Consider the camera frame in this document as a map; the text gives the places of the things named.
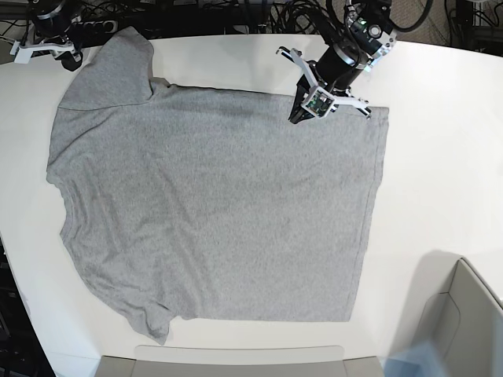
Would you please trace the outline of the black robot arm on image left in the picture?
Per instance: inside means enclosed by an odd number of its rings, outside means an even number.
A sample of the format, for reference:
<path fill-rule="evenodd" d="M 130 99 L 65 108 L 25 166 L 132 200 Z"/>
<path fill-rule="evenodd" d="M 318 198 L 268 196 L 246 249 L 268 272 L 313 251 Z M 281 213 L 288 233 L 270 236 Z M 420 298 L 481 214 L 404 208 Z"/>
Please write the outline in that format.
<path fill-rule="evenodd" d="M 80 1 L 29 1 L 28 19 L 33 25 L 33 43 L 26 45 L 31 54 L 48 53 L 68 71 L 81 67 L 83 53 L 74 31 L 81 20 Z"/>

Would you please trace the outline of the black robot arm on image right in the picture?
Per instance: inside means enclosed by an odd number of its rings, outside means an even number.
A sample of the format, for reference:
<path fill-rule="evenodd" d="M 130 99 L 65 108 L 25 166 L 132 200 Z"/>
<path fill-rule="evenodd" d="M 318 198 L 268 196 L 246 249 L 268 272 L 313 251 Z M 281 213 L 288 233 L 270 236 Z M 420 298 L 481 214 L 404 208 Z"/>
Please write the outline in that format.
<path fill-rule="evenodd" d="M 347 1 L 343 20 L 330 19 L 334 12 L 310 13 L 328 49 L 319 60 L 305 60 L 297 49 L 279 47 L 277 53 L 298 66 L 302 75 L 288 120 L 297 124 L 323 119 L 339 106 L 351 106 L 369 118 L 368 102 L 351 94 L 351 84 L 387 55 L 396 43 L 389 1 Z"/>

